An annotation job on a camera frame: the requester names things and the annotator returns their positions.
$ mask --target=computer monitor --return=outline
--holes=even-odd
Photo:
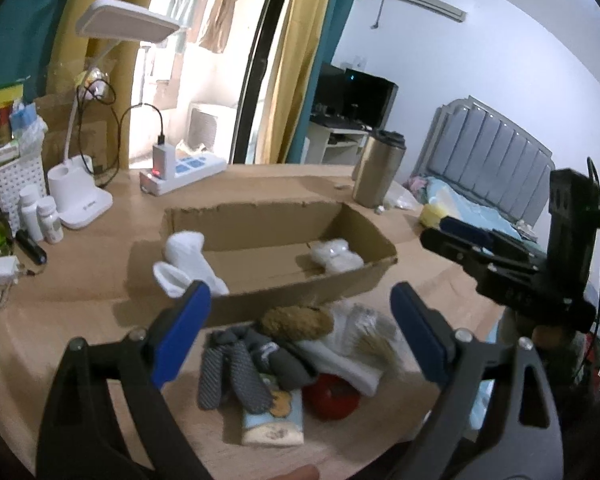
[[[383,129],[394,104],[398,85],[371,74],[347,68],[342,114],[372,128]]]
[[[323,63],[315,89],[314,109],[316,105],[326,108],[328,115],[340,115],[344,106],[345,71]]]

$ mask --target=white cloth bundle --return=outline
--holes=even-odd
[[[315,244],[311,249],[311,258],[322,265],[327,274],[339,274],[365,265],[359,254],[349,251],[349,243],[342,238]]]
[[[180,231],[167,238],[166,262],[154,263],[154,278],[170,298],[179,298],[191,282],[205,282],[212,296],[224,296],[229,289],[218,278],[202,255],[205,236],[195,231]]]
[[[331,304],[330,313],[329,335],[294,343],[320,373],[343,378],[367,397],[376,394],[385,371],[404,376],[411,350],[395,323],[349,300]]]

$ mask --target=air conditioner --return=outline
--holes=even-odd
[[[458,9],[452,5],[446,4],[441,0],[404,0],[411,4],[415,4],[421,7],[424,7],[429,10],[433,10],[434,12],[438,12],[444,16],[451,18],[452,20],[456,20],[456,22],[464,22],[466,19],[466,12],[464,10]]]
[[[190,103],[185,143],[193,149],[203,145],[215,155],[229,160],[234,140],[235,114],[235,108],[227,106]]]

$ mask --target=white basket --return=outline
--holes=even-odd
[[[20,190],[29,184],[38,186],[40,196],[46,196],[41,155],[23,156],[0,167],[0,210],[9,214],[9,225],[14,235],[20,228]]]

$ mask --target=brown shirt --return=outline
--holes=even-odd
[[[216,54],[224,52],[229,39],[237,0],[197,0],[191,36],[203,48]]]

